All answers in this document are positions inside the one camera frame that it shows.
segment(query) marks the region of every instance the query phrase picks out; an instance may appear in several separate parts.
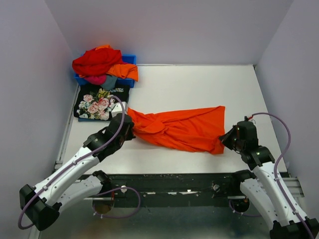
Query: black metal frame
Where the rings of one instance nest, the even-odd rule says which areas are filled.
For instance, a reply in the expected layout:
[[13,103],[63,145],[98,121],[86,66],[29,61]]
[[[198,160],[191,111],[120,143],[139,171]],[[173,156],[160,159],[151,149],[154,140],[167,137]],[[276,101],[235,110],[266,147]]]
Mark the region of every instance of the black metal frame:
[[[103,188],[102,192],[124,185],[135,188],[141,195],[141,207],[228,207],[228,197],[243,196],[238,188],[240,182],[233,173],[114,174],[108,175],[108,178],[111,185]],[[111,193],[101,198],[110,200]],[[114,207],[133,208],[137,205],[137,197],[130,190],[117,192],[114,200]],[[94,200],[94,203],[99,204],[101,200]]]

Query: white table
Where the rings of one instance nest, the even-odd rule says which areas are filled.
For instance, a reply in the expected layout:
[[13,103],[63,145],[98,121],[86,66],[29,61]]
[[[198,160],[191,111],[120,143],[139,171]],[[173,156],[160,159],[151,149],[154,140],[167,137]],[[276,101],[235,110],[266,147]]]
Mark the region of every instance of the white table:
[[[215,107],[224,105],[225,132],[256,112],[267,112],[252,66],[139,66],[140,81],[130,91],[129,107],[142,113]],[[268,116],[256,116],[260,145],[280,154]],[[67,162],[89,135],[105,122],[78,122],[73,119],[63,162]],[[224,150],[223,155],[190,153],[153,146],[141,139],[123,147],[87,171],[107,174],[228,173],[248,169],[240,155]],[[279,171],[286,172],[282,161]]]

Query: gray cloth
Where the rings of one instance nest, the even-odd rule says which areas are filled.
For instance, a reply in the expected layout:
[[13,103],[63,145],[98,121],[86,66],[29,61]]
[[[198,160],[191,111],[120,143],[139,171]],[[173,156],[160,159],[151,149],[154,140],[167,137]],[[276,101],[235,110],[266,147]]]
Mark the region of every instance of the gray cloth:
[[116,83],[116,80],[118,79],[117,76],[110,76],[110,75],[107,75],[106,76],[106,81],[101,84],[101,87],[106,90],[106,91],[110,91],[112,89],[114,89],[115,87],[115,83]]

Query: pink cloth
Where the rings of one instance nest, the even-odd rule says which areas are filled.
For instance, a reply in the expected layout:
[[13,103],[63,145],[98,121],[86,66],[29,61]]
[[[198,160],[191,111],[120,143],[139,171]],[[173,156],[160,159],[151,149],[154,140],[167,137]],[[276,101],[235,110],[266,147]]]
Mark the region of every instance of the pink cloth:
[[106,75],[101,75],[101,76],[87,76],[84,77],[85,80],[90,82],[93,85],[101,85],[104,84],[106,81]]

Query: blue bin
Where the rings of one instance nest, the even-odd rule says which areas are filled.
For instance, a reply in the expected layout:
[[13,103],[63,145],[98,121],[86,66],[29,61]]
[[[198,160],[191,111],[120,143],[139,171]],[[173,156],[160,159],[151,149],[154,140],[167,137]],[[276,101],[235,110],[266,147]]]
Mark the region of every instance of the blue bin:
[[[123,54],[122,60],[123,60],[123,62],[136,65],[136,55]],[[74,78],[80,86],[88,84],[88,82],[84,78],[79,77],[79,75],[76,73],[74,73]],[[119,83],[122,85],[128,85],[131,88],[133,88],[134,84],[135,84],[135,80],[133,80],[131,78],[125,78],[125,79],[118,78],[116,83]]]

